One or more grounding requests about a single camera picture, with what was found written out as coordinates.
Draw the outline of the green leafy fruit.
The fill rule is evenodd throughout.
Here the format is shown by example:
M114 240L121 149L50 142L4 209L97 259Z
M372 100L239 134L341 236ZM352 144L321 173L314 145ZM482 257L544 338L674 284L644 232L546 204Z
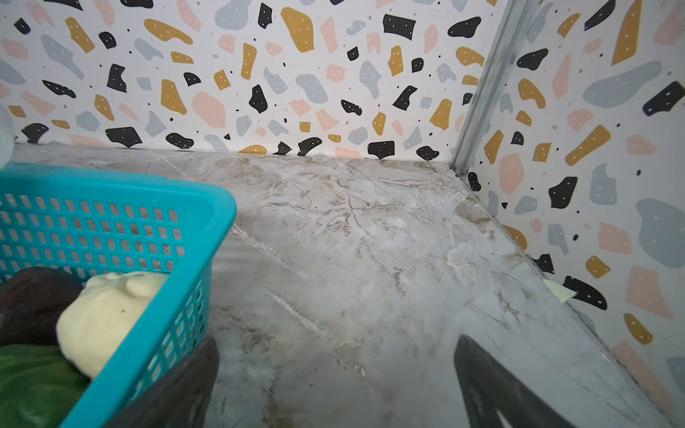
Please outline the green leafy fruit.
M1 426L58 427L90 379L53 345L1 349Z

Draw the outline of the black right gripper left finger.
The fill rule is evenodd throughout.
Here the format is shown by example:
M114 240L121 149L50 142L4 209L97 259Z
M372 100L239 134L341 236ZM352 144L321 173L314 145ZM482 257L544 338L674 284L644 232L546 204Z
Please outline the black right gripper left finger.
M108 427L202 427L219 370L211 336L160 380L123 408Z

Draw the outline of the dark purple fruit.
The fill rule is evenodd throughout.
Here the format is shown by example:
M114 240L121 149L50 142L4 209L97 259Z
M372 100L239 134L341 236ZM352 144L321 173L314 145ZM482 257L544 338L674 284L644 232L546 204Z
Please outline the dark purple fruit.
M83 290L60 269L29 267L1 285L1 345L56 345L57 321Z

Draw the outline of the cream white round fruit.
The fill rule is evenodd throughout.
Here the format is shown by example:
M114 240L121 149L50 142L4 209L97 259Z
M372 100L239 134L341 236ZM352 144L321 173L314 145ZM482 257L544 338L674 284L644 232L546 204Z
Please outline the cream white round fruit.
M81 374L96 379L168 278L164 273L136 271L87 280L56 324L64 357Z

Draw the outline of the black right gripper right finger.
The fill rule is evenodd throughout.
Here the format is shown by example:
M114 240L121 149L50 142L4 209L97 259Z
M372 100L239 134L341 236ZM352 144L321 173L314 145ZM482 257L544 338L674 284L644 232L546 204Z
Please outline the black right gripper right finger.
M453 361L472 427L572 425L470 336L460 336Z

